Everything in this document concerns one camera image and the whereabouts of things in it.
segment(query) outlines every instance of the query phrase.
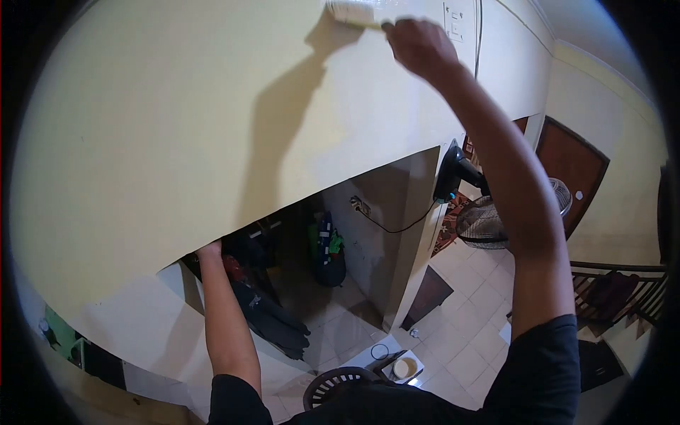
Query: wooden staircase railing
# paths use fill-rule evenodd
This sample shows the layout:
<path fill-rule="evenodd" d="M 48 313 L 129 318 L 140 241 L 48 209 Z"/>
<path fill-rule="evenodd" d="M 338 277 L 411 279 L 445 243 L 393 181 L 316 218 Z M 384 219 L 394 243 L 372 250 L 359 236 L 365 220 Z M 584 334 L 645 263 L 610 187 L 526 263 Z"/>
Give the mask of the wooden staircase railing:
<path fill-rule="evenodd" d="M 576 316 L 579 322 L 595 325 L 601 332 L 614 326 L 624 317 L 637 315 L 656 326 L 662 313 L 668 275 L 663 266 L 614 265 L 595 262 L 572 261 L 572 276 L 576 302 Z M 625 303 L 619 300 L 620 308 L 604 317 L 602 308 L 588 303 L 589 292 L 595 288 L 597 279 L 606 279 L 608 273 L 637 275 L 635 289 Z"/>

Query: patterned rug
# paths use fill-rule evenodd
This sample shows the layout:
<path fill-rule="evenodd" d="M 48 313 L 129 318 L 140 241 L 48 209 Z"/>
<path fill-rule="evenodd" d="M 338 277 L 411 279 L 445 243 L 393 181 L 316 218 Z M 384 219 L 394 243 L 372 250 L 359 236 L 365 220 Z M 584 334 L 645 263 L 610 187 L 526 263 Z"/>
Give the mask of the patterned rug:
<path fill-rule="evenodd" d="M 441 231 L 437 235 L 437 242 L 435 242 L 435 249 L 432 251 L 432 257 L 435 254 L 454 241 L 458 237 L 456 234 L 456 217 L 461 212 L 465 205 L 468 205 L 471 201 L 467 199 L 466 196 L 460 193 L 456 198 L 449 202 L 449 206 L 446 209 L 446 215 L 444 216 L 444 222 L 441 224 Z"/>

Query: paint brush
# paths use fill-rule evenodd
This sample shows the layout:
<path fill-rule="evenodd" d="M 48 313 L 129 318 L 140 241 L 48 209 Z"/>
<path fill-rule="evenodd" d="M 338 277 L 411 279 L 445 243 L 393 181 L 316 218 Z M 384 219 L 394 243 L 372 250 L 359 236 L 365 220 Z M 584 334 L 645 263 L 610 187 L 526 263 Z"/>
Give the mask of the paint brush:
<path fill-rule="evenodd" d="M 326 7 L 335 20 L 356 27 L 382 31 L 382 28 L 373 17 L 373 7 L 360 1 L 329 0 Z"/>

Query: right hand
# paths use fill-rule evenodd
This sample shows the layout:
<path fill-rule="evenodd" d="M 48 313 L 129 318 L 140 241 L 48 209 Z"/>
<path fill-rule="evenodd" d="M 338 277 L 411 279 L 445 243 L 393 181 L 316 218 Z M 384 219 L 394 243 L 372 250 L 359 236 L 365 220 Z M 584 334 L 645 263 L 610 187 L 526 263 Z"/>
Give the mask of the right hand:
<path fill-rule="evenodd" d="M 433 83 L 441 72 L 458 65 L 458 54 L 444 29 L 426 20 L 402 19 L 382 25 L 394 59 L 410 72 Z"/>

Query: plastic chair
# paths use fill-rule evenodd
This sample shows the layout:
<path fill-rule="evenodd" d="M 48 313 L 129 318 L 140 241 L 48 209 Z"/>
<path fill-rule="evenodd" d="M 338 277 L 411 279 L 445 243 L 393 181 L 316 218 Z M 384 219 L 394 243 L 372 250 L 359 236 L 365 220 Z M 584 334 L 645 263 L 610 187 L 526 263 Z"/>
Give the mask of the plastic chair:
<path fill-rule="evenodd" d="M 381 381 L 380 377 L 362 367 L 339 367 L 317 376 L 305 390 L 305 411 L 325 403 L 350 388 Z"/>

